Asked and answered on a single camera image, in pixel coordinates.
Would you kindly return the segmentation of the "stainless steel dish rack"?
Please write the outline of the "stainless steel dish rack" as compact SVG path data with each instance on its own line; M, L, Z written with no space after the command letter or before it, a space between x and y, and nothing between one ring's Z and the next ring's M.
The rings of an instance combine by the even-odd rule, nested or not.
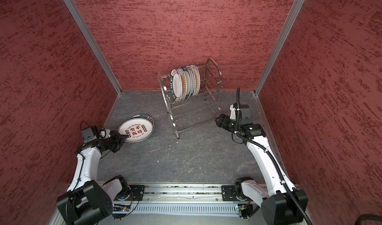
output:
M201 76L199 93L194 97L175 102L170 89L171 72L157 73L163 101L177 139L182 132L214 120L220 113L219 95L225 91L222 70L217 62L209 58L204 65L197 66Z

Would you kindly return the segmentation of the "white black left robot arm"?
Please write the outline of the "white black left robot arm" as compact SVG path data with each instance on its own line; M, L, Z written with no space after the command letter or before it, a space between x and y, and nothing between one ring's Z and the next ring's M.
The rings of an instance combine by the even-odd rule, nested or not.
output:
M117 152L125 137L111 131L105 138L92 136L76 151L77 166L67 192L57 199L57 209L68 225L95 225L112 214L115 199L132 200L125 178L117 175L99 185L97 168L101 153Z

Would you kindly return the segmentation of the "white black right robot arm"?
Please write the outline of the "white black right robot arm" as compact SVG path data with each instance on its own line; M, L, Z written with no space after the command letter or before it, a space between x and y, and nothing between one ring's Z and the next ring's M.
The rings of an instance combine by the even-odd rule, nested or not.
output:
M249 198L261 208L263 218L269 225L291 225L312 221L306 213L308 197L290 181L274 157L266 133L254 124L248 105L234 103L230 115L221 114L216 125L242 139L254 156L265 179L266 189L260 188L253 179L236 182L238 196Z

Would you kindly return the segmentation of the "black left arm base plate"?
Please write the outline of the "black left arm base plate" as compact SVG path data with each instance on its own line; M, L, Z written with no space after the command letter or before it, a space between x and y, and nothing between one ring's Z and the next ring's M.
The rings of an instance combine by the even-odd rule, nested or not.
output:
M118 202L142 201L145 188L144 185L129 185L127 188L122 188L114 200Z

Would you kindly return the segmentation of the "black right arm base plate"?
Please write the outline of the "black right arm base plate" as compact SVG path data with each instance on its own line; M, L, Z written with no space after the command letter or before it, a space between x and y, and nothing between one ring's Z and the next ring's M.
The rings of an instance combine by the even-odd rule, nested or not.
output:
M248 202L249 198L240 197L237 194L235 185L222 185L221 186L222 200L225 202Z

